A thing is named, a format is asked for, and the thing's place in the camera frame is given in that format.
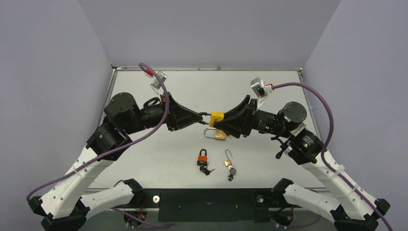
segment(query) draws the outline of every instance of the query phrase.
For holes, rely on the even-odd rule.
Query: small key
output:
[[[228,175],[228,180],[232,181],[234,179],[234,175],[237,174],[237,170],[234,167],[232,167],[229,169],[229,172],[230,173]]]
[[[210,173],[211,173],[212,171],[214,171],[214,170],[215,170],[215,168],[212,169],[212,170],[208,170],[205,166],[200,166],[200,171],[201,171],[202,173],[204,173],[206,176],[210,175]]]

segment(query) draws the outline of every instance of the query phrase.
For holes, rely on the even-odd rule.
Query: metal bolt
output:
[[[153,197],[153,202],[154,202],[154,203],[157,204],[157,203],[159,203],[159,201],[160,201],[160,197],[159,197],[159,196],[154,196],[154,197]]]

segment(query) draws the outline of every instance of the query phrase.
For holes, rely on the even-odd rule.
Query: brass padlock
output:
[[[225,155],[227,156],[227,159],[228,159],[228,160],[224,161],[224,164],[225,164],[225,167],[230,168],[230,167],[232,166],[232,162],[231,162],[230,158],[228,157],[227,151],[229,152],[229,155],[231,156],[231,158],[233,158],[233,157],[232,157],[232,154],[231,154],[231,151],[228,150],[228,149],[226,149],[226,150],[225,150]]]
[[[216,135],[215,136],[209,136],[207,135],[207,131],[208,130],[215,130],[216,131]],[[217,129],[217,128],[206,128],[204,129],[204,136],[207,138],[211,138],[211,139],[216,139],[218,141],[224,141],[227,138],[227,135],[225,134],[225,132]]]

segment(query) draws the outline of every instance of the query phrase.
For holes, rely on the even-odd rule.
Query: metal shackle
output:
[[[207,131],[208,131],[208,130],[216,130],[216,128],[206,128],[206,129],[204,129],[204,136],[205,136],[205,137],[210,138],[210,139],[215,139],[215,138],[216,138],[215,136],[209,136],[209,135],[207,135]]]

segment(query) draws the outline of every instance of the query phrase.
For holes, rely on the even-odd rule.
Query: white arm segment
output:
[[[367,199],[374,205],[375,198],[366,193],[351,177],[344,171],[344,166],[337,164],[329,151],[324,153],[326,161],[336,169],[337,172],[332,172],[323,163],[321,154],[316,156],[317,163],[303,164],[302,167],[311,172],[326,188],[333,194],[333,196],[340,202],[344,211],[351,219],[364,220],[364,215],[373,213],[373,209],[354,191],[359,190]],[[354,189],[350,188],[344,180],[342,180],[338,173],[345,176],[353,185]]]
[[[96,156],[97,155],[92,149],[84,148],[73,167],[76,169]],[[53,219],[67,217],[71,214],[75,204],[84,191],[90,186],[95,178],[97,178],[98,175],[112,163],[113,161],[110,160],[96,161],[85,169],[79,171],[77,174],[57,183],[54,188],[41,197],[41,207],[44,209],[45,213],[51,213]],[[67,173],[72,172],[74,170],[73,167],[71,167]]]
[[[81,202],[85,207],[90,208],[90,211],[86,215],[87,219],[89,219],[92,216],[117,205],[128,204],[133,196],[132,189],[121,182],[111,189],[90,195],[84,195],[82,196]]]
[[[335,198],[312,192],[295,183],[289,185],[285,191],[283,197],[286,202],[308,209],[334,223],[330,210],[336,210],[340,205]]]

